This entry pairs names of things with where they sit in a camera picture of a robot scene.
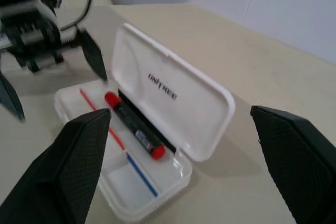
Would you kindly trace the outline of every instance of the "cable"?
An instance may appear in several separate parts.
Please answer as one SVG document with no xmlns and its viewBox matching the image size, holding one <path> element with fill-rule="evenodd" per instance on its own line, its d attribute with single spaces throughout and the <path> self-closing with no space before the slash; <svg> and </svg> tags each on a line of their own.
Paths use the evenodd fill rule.
<svg viewBox="0 0 336 224">
<path fill-rule="evenodd" d="M 82 22 L 84 20 L 84 18 L 88 15 L 89 11 L 90 11 L 90 7 L 91 7 L 91 3 L 92 0 L 87 0 L 86 2 L 86 7 L 84 9 L 84 12 L 82 13 L 81 16 L 79 16 L 79 18 L 77 18 L 74 22 L 62 27 L 60 29 L 60 31 L 65 31 L 65 30 L 69 30 L 70 28 L 77 26 L 80 22 Z"/>
</svg>

